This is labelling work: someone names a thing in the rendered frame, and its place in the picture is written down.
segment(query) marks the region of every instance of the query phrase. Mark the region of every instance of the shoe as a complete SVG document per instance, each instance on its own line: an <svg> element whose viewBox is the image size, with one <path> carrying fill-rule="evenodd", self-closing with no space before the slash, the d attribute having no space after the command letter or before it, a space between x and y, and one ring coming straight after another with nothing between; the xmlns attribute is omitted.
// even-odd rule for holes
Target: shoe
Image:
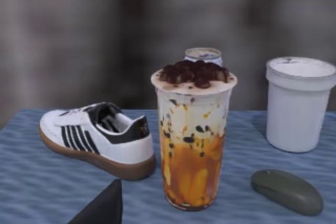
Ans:
<svg viewBox="0 0 336 224"><path fill-rule="evenodd" d="M87 161L121 179L145 178L156 167L146 117L132 120L113 103L47 112L39 134L54 152Z"/></svg>
<svg viewBox="0 0 336 224"><path fill-rule="evenodd" d="M116 179L68 224L121 224L121 180Z"/></svg>

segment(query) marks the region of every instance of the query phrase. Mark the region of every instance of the blue table surface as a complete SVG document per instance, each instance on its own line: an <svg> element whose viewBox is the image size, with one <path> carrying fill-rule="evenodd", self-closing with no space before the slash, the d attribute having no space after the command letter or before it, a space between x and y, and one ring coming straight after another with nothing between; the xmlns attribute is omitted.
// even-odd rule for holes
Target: blue table surface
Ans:
<svg viewBox="0 0 336 224"><path fill-rule="evenodd" d="M50 151L37 133L45 112L19 111L0 131L0 224L67 223L115 179L86 162ZM148 117L159 157L156 111L124 112L132 118ZM123 224L336 223L336 113L326 114L317 148L304 154L270 146L265 127L265 111L229 113L218 196L208 209L183 212L171 207L163 195L158 164L151 177L122 182ZM312 183L324 199L322 214L301 216L254 192L250 177L264 168L283 169Z"/></svg>

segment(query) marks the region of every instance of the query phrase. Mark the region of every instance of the shoe sole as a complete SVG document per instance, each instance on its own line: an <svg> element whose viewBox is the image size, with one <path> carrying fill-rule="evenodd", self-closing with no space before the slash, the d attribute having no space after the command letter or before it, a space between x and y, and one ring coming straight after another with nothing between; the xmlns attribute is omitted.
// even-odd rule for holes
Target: shoe sole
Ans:
<svg viewBox="0 0 336 224"><path fill-rule="evenodd" d="M156 168L156 158L153 154L149 159L137 164L121 164L102 157L91 152L75 151L69 148L55 144L50 140L38 127L39 135L42 141L52 151L63 156L71 157L86 161L106 172L125 180L139 180L150 176Z"/></svg>

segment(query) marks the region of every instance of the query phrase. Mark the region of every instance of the soda can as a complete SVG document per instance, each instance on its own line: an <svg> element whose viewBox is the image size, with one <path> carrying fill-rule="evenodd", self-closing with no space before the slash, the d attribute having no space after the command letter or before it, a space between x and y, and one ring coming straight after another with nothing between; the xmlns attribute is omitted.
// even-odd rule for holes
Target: soda can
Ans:
<svg viewBox="0 0 336 224"><path fill-rule="evenodd" d="M209 48L209 47L189 48L185 51L184 59L191 61L203 60L205 62L212 62L221 67L223 66L222 52L215 48Z"/></svg>

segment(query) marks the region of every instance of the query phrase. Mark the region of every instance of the orange liquid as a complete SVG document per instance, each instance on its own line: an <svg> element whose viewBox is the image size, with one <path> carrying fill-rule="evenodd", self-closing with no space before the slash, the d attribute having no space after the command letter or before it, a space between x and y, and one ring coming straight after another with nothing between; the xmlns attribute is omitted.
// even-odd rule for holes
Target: orange liquid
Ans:
<svg viewBox="0 0 336 224"><path fill-rule="evenodd" d="M201 210L215 199L222 165L225 135L192 143L176 142L160 125L164 193L168 201L183 210Z"/></svg>

